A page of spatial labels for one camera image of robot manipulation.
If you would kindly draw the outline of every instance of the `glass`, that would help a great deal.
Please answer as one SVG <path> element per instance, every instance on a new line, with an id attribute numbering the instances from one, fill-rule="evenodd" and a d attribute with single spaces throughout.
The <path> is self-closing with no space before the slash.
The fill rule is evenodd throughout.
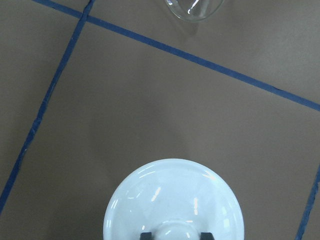
<path id="1" fill-rule="evenodd" d="M 170 10 L 188 22 L 202 21 L 214 14 L 224 0 L 164 0 Z"/>

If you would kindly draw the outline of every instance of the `white plate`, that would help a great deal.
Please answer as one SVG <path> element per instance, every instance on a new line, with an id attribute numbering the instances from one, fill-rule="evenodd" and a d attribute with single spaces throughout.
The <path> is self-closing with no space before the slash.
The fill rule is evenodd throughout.
<path id="1" fill-rule="evenodd" d="M 107 206 L 104 240 L 244 240 L 236 196 L 209 168 L 184 159 L 150 162 L 118 186 Z"/>

